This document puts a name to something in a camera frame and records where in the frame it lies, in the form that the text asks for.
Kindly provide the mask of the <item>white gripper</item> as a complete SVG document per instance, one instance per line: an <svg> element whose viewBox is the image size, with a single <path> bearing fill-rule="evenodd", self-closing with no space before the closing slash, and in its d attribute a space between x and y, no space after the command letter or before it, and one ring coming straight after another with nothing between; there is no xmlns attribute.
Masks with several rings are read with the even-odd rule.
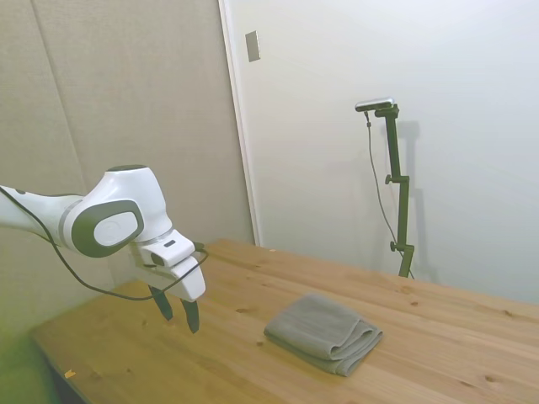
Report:
<svg viewBox="0 0 539 404"><path fill-rule="evenodd" d="M151 296L164 319L167 322L173 319L173 308L163 290L174 284L168 291L182 299L188 327L193 334L197 333L200 329L200 312L196 300L205 293L205 280L200 263L194 256L194 244L131 243L129 247L135 275L150 285Z"/></svg>

